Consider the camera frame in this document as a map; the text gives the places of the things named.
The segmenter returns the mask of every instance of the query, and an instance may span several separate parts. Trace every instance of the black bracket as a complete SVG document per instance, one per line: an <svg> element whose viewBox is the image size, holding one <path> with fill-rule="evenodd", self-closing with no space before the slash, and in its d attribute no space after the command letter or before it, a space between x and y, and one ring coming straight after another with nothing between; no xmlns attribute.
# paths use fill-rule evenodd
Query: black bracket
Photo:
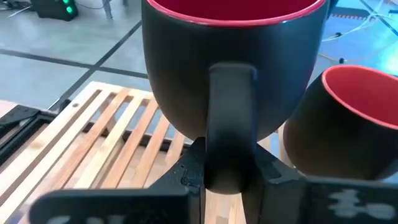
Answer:
<svg viewBox="0 0 398 224"><path fill-rule="evenodd" d="M0 166L5 163L43 124L49 124L56 114L35 108L17 105L0 118L0 138L15 128L21 121L26 121L18 131L0 144Z"/></svg>
<svg viewBox="0 0 398 224"><path fill-rule="evenodd" d="M59 190L31 207L31 224L204 224L205 139L197 139L178 162L148 189Z"/></svg>

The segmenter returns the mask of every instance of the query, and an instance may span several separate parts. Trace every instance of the mug rim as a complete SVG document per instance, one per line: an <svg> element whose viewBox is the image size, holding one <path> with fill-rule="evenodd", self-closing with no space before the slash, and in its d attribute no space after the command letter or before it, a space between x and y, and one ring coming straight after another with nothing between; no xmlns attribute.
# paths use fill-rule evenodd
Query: mug rim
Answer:
<svg viewBox="0 0 398 224"><path fill-rule="evenodd" d="M384 127L387 127L387 128L391 128L391 129L398 130L398 125L394 125L394 124L391 124L391 123L387 123L387 122L381 121L380 119L373 118L372 116L369 116L369 115L367 115L367 114L365 114L365 113L363 113L363 112L360 112L359 110L357 110L357 109L353 108L352 106L350 106L349 104L347 104L347 103L346 103L344 100L342 100L339 96L337 96L337 94L330 88L330 86L329 86L329 84L328 84L328 82L327 82L327 80L326 80L326 76L327 76L327 74L328 74L329 72L331 72L332 70L334 70L334 69L339 69L339 68L357 68L357 69L367 70L367 71L370 71L370 72L378 73L378 74L380 74L380 75L384 75L386 78L390 78L391 80L395 80L395 81L398 81L398 78L395 77L395 76L393 76L393 75L390 75L390 74L387 74L387 73L385 73L385 72L382 72L382 71L380 71L380 70L376 70L376 69L373 69L373 68L369 68L369 67L365 67L365 66L360 66L360 65L335 65L335 66L332 66L332 67L330 67L330 68L327 68L327 69L322 73L322 84L323 84L323 86L325 87L326 91L327 91L338 103L340 103L340 104L343 105L345 108L349 109L351 112L357 114L358 116L360 116L360 117L362 117L362 118L364 118L364 119L366 119L366 120L372 121L373 123L376 123L376 124L378 124L378 125L381 125L381 126L384 126Z"/></svg>
<svg viewBox="0 0 398 224"><path fill-rule="evenodd" d="M235 20L218 20L218 19L206 19L202 17L195 17L185 15L179 12L175 12L173 10L167 9L166 7L160 5L155 0L146 0L154 9L166 14L167 16L173 17L175 19L180 19L185 22L191 22L194 24L204 25L204 26L218 26L218 27L251 27L251 26L265 26L265 25L274 25L281 22L290 21L293 19L298 19L303 16L307 16L312 12L315 12L319 8L321 8L326 0L316 0L313 4L308 7L301 9L297 12L293 12L287 15L272 17L267 19L255 19L255 20L246 20L246 21L235 21Z"/></svg>

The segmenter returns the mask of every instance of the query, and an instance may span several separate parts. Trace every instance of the cable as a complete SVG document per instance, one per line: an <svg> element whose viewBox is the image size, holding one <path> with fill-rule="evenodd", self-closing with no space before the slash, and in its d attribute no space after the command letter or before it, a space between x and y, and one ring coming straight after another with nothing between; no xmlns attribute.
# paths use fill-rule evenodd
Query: cable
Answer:
<svg viewBox="0 0 398 224"><path fill-rule="evenodd" d="M105 7L105 5L107 5L109 2L111 2L111 0L106 0L106 2L101 6L101 7L89 7L89 6L85 6L83 4L80 4L78 2L75 2L77 5L85 7L87 9L103 9Z"/></svg>
<svg viewBox="0 0 398 224"><path fill-rule="evenodd" d="M384 3L384 0L380 0L379 4L377 4L376 8L374 9L374 12L379 11L380 8L381 8L381 6L383 5L383 3ZM344 36L344 35L346 35L346 34L349 34L349 33L352 33L352 32L356 32L356 31L358 31L358 30L361 30L361 29L364 29L364 28L367 28L367 27L371 27L371 26L373 26L373 25L375 24L375 21L376 21L376 20L374 20L374 21L373 21L371 24L369 24L368 26L365 26L366 23L368 23L371 19L373 19L374 16L381 16L381 15L382 15L382 14L372 13L372 14L370 14L370 15L366 18L366 20L365 20L361 25L359 25L359 26L355 27L354 29L351 29L350 31L345 32L345 33L340 33L340 32L339 32L339 33L336 33L336 35L333 35L333 36L331 36L331 37L328 37L328 38L322 40L322 42L327 42L327 41L335 40L335 39L341 38L342 36Z"/></svg>
<svg viewBox="0 0 398 224"><path fill-rule="evenodd" d="M383 14L374 13L374 14L370 14L370 15L369 15L369 17L371 17L371 19L374 18L374 16L384 17L384 18L390 19L390 20L392 20L392 21L394 21L394 22L398 22L397 20L395 20L395 19L393 19L393 18L391 18L391 17L389 17L389 16L383 15ZM371 24L364 26L366 22L367 22L367 21L365 21L364 23L362 23L362 24L361 24L360 26L358 26L357 28L354 28L354 29L352 29L352 30L350 30L350 31L348 31L348 32L345 32L345 33L336 33L336 35L331 36L331 37L328 37L328 38L322 40L322 42L328 42L328 41L331 41L331 40L336 40L336 39L339 39L339 38L341 38L342 36L347 35L347 34L350 34L350 33L352 33L352 32L356 32L356 31L359 31L359 30L361 30L361 29L365 29L365 28L371 27L371 26L373 26L373 25L376 23L376 20L374 20Z"/></svg>
<svg viewBox="0 0 398 224"><path fill-rule="evenodd" d="M376 50L376 51L372 52L371 54L365 55L365 56L360 57L360 58L354 58L354 59L339 58L339 59L337 59L337 58L329 57L329 56L324 55L324 54L319 54L319 56L327 58L327 59L329 59L331 61L334 61L334 62L337 62L337 63L340 63L340 64L343 64L343 63L346 63L346 62L350 62L350 63L352 63L352 62L360 62L362 60L369 59L369 58L381 53L383 50L386 50L388 47L391 47L392 45L394 45L396 43L398 43L398 39L388 43L387 45L385 45L384 47L380 48L379 50Z"/></svg>
<svg viewBox="0 0 398 224"><path fill-rule="evenodd" d="M19 14L20 12L23 12L23 11L25 11L26 9L30 9L31 7L32 7L32 6L28 6L28 7L25 7L25 8L23 8L23 9L17 11L17 12L14 12L14 13L12 13L11 15L9 15L8 18L11 18L12 16L15 16L16 14Z"/></svg>

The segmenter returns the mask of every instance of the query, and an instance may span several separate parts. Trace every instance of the mug handle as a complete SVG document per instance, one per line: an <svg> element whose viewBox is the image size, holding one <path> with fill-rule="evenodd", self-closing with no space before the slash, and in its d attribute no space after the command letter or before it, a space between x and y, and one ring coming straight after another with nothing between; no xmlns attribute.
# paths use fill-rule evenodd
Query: mug handle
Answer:
<svg viewBox="0 0 398 224"><path fill-rule="evenodd" d="M254 167L257 72L245 63L221 62L209 76L204 184L212 192L237 194Z"/></svg>

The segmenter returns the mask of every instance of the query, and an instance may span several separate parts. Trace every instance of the white cable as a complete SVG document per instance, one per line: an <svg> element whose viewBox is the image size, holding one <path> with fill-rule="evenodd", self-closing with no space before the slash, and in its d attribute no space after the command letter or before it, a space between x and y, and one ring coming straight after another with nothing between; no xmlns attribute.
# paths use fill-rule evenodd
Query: white cable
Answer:
<svg viewBox="0 0 398 224"><path fill-rule="evenodd" d="M371 15L369 15L369 16L370 16L370 17L373 17L373 16L380 16L380 17L383 17L383 18L386 18L386 19L390 19L391 21L398 22L398 20L393 19L393 18L391 18L391 17L389 17L389 16L386 16L386 15L383 15L383 14L374 13L374 14L371 14ZM371 26L374 25L374 23L375 23L375 22L372 22L371 24L369 24L369 25L367 25L367 26L364 26L364 25L363 25L364 23L363 23L363 24L361 24L360 26L358 26L357 28L354 28L354 29L352 29L352 30L350 30L350 31L348 31L348 32L342 33L340 36L329 37L329 38L327 38L327 39L322 40L322 42L328 42L328 41L331 41L331 40L339 39L339 38L341 38L341 37L344 36L344 35L350 34L350 33L352 33L352 32L359 31L359 30L361 30L361 29L365 29L365 28L371 27Z"/></svg>
<svg viewBox="0 0 398 224"><path fill-rule="evenodd" d="M363 60L369 59L371 57L374 57L375 55L381 53L383 50L386 50L387 48L391 47L392 45L395 45L396 43L398 43L398 39L397 40L393 40L392 42L389 42L388 44L386 44L385 46L381 47L380 49L375 50L374 52L372 52L370 54L367 54L367 55L365 55L363 57L360 57L360 58L354 58L354 59L333 58L333 57L330 57L330 56L327 56L327 55L324 55L324 54L319 54L319 56L327 58L327 59L329 59L331 61L334 61L336 63L346 63L346 62L349 62L349 63L356 62L356 63L358 63L360 61L363 61Z"/></svg>
<svg viewBox="0 0 398 224"><path fill-rule="evenodd" d="M30 9L30 7L31 7L31 6L28 6L28 7L24 8L24 9L21 9L20 11L14 12L14 13L12 13L11 15L9 15L8 18L11 18L12 16L15 16L16 14L19 14L20 12L23 12L23 11L25 11L26 9Z"/></svg>
<svg viewBox="0 0 398 224"><path fill-rule="evenodd" d="M383 5L383 2L384 2L384 0L380 0L379 4L377 4L376 8L374 9L374 12L378 12L378 11L380 10L381 6ZM361 25L355 27L354 29L349 30L348 32L342 33L342 35L340 35L340 36L335 36L335 35L333 35L333 36L331 36L331 37L328 37L328 38L322 40L322 42L327 42L327 41L339 39L340 37L342 37L342 36L344 36L344 35L346 35L346 34L349 34L349 33L352 33L352 32L356 32L356 31L358 31L358 30L361 30L361 29L364 29L364 28L367 28L367 27L371 27L371 26L374 25L375 21L373 21L371 24L369 24L369 25L367 25L367 26L365 26L365 25L366 25L374 16L385 16L385 15L378 14L378 13L372 13L372 14L370 14L370 15L366 18L366 20L365 20Z"/></svg>

